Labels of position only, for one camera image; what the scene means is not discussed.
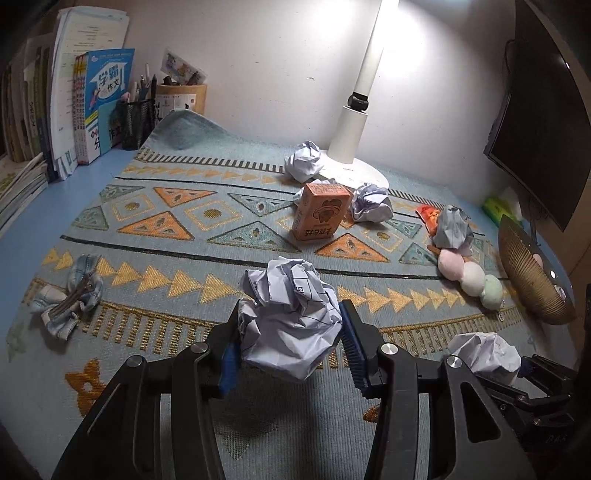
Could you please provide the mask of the patterned blue woven mat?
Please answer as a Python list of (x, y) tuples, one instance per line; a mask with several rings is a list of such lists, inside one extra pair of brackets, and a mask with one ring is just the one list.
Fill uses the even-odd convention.
[(410, 354), (438, 359), (458, 334), (496, 332), (520, 354), (571, 366), (565, 326), (533, 319), (510, 283), (486, 310), (443, 277), (422, 205), (456, 202), (447, 188), (387, 173), (394, 215), (342, 221), (300, 241), (287, 149), (231, 135), (197, 114), (130, 159), (45, 255), (6, 335), (1, 420), (49, 477), (84, 416), (130, 356), (176, 356), (242, 307), (245, 346), (300, 347), (297, 290), (353, 303), (363, 321)]

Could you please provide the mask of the orange cardboard box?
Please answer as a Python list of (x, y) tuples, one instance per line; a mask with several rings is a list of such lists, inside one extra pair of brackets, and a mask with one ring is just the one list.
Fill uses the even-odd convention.
[(351, 192), (341, 184), (305, 184), (291, 226), (294, 237), (298, 241), (332, 237), (349, 209), (351, 198)]

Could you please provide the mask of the upright books at left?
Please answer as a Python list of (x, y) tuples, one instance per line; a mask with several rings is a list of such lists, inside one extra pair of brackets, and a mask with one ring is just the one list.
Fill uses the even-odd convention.
[(9, 158), (32, 160), (47, 148), (47, 90), (52, 35), (27, 39), (1, 77), (1, 115)]

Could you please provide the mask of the white desk lamp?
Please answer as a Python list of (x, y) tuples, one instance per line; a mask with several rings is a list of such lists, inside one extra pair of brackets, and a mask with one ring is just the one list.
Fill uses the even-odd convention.
[(398, 6), (399, 2), (394, 0), (380, 2), (355, 86), (346, 105), (342, 106), (329, 148), (321, 151), (322, 169), (318, 172), (318, 177), (334, 179), (352, 190), (356, 190), (363, 183), (386, 189), (390, 187), (384, 174), (356, 157), (356, 150), (359, 148), (367, 123), (370, 91), (388, 43), (389, 28)]

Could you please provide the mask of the plaid fabric hair clip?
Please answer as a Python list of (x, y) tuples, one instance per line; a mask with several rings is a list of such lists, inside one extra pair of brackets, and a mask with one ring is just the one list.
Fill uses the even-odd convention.
[(67, 341), (79, 321), (92, 313), (103, 295), (103, 279), (98, 273), (101, 255), (80, 256), (71, 266), (62, 292), (43, 286), (31, 302), (31, 313), (54, 339)]

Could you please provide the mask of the blue cover workbook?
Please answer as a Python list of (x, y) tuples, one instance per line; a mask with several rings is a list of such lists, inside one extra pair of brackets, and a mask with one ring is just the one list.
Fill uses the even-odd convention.
[(128, 92), (135, 50), (88, 51), (76, 57), (73, 127), (77, 162), (88, 165), (121, 141), (118, 102)]

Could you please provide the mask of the pink white green plush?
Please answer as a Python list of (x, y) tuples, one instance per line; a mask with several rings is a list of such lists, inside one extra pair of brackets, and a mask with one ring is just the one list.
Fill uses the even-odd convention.
[(451, 249), (442, 249), (438, 255), (438, 269), (444, 278), (460, 284), (461, 290), (471, 298), (478, 298), (491, 311), (498, 311), (503, 303), (503, 285), (494, 275)]

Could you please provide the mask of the green tissue box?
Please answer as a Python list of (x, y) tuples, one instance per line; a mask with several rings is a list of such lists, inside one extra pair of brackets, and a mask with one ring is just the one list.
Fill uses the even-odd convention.
[(521, 225), (523, 214), (516, 191), (507, 187), (500, 194), (488, 197), (482, 205), (482, 210), (499, 227), (504, 216)]

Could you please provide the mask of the orange snack packet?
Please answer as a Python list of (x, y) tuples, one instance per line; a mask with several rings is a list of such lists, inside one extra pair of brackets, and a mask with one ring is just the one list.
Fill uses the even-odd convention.
[(415, 209), (416, 213), (424, 223), (429, 235), (435, 236), (438, 230), (439, 217), (441, 210), (432, 205), (420, 205)]

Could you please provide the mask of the white upright paper booklets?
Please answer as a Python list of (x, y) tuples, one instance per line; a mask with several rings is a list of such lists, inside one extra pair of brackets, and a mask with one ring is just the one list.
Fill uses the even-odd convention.
[(128, 14), (116, 9), (74, 6), (57, 14), (47, 87), (52, 179), (65, 180), (78, 166), (87, 54), (121, 48), (128, 25)]

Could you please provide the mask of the black monitor screen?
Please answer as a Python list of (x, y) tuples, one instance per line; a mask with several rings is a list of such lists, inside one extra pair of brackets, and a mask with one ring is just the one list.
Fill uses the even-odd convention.
[(575, 78), (524, 1), (505, 52), (508, 86), (484, 154), (565, 230), (590, 174), (590, 120)]

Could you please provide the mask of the beige round pen cup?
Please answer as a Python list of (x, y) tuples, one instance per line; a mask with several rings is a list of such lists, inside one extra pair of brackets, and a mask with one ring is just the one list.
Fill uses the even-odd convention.
[(169, 113), (177, 110), (190, 110), (204, 114), (207, 84), (203, 70), (173, 53), (164, 50), (161, 72), (163, 80), (156, 86), (156, 120), (163, 120)]

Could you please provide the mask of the black mesh pen holder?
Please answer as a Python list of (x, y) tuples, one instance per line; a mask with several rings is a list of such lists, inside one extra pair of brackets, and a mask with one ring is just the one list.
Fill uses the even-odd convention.
[(118, 102), (121, 123), (121, 144), (124, 150), (138, 150), (155, 126), (153, 99), (135, 102)]

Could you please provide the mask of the flat stacked books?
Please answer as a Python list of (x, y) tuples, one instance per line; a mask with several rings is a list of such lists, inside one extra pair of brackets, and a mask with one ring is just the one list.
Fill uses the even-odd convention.
[(1, 158), (1, 235), (47, 186), (47, 164), (42, 153), (21, 163), (8, 155)]

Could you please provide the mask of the brown woven basket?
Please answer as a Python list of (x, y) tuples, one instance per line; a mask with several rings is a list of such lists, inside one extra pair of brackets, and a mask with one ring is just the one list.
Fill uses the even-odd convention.
[(503, 215), (498, 231), (503, 268), (522, 304), (537, 319), (552, 325), (576, 319), (568, 277), (562, 275), (524, 229)]

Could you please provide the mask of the grey paper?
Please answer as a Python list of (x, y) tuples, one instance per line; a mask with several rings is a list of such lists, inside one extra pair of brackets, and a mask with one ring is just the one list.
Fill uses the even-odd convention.
[(459, 207), (447, 205), (437, 219), (433, 243), (440, 249), (451, 249), (465, 257), (473, 255), (474, 232), (467, 214)]

